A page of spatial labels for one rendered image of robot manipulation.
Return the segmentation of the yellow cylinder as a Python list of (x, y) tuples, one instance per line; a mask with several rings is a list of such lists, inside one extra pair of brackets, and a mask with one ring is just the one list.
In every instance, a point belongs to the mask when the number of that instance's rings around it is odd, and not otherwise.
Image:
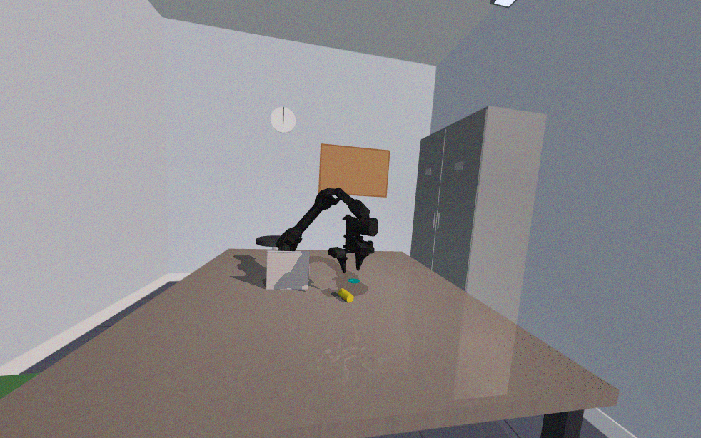
[(338, 291), (338, 294), (340, 295), (340, 297), (342, 297), (342, 298), (343, 298), (345, 301), (347, 301), (347, 302), (352, 302), (352, 301), (353, 301), (353, 295), (350, 294), (348, 291), (346, 291), (346, 290), (343, 289), (343, 288), (341, 288), (341, 289)]

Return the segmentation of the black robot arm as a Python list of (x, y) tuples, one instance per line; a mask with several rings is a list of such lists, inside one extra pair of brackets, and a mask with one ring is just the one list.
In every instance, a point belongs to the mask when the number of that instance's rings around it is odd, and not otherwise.
[[(336, 195), (337, 198), (334, 198), (333, 195)], [(346, 233), (375, 237), (378, 233), (378, 220), (376, 220), (376, 218), (370, 218), (370, 210), (364, 203), (357, 199), (352, 199), (341, 188), (326, 188), (320, 190), (316, 196), (314, 205), (311, 206), (311, 209), (308, 210), (296, 226), (287, 229), (287, 231), (281, 235), (278, 242), (276, 242), (278, 251), (296, 251), (299, 242), (302, 241), (302, 233), (308, 228), (311, 222), (313, 222), (323, 210), (327, 210), (332, 205), (336, 205), (340, 200), (344, 201), (352, 214), (357, 217), (346, 215), (343, 218), (343, 220), (346, 221)], [(364, 241), (364, 237), (360, 237), (360, 239), (353, 237), (349, 248), (354, 249), (359, 255), (367, 255), (369, 250), (373, 250), (373, 241), (367, 242)]]

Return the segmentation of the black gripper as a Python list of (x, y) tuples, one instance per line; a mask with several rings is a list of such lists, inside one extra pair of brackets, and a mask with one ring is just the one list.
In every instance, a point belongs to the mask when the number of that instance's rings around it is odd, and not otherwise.
[[(374, 254), (374, 248), (373, 250), (369, 250), (368, 254), (364, 255), (359, 255), (354, 249), (350, 249), (350, 242), (353, 239), (353, 237), (356, 237), (356, 239), (360, 239), (360, 234), (352, 234), (352, 233), (346, 233), (343, 235), (344, 238), (346, 238), (346, 243), (343, 246), (345, 249), (339, 248), (339, 247), (334, 247), (334, 248), (329, 248), (328, 249), (328, 255), (337, 258), (338, 262), (340, 263), (341, 269), (343, 273), (346, 273), (346, 260), (348, 259), (346, 257), (346, 254), (352, 254), (355, 253), (355, 261), (356, 261), (356, 270), (359, 271), (360, 267), (362, 265), (362, 262), (364, 261), (364, 258), (369, 256), (369, 254)], [(350, 250), (350, 251), (349, 251)]]

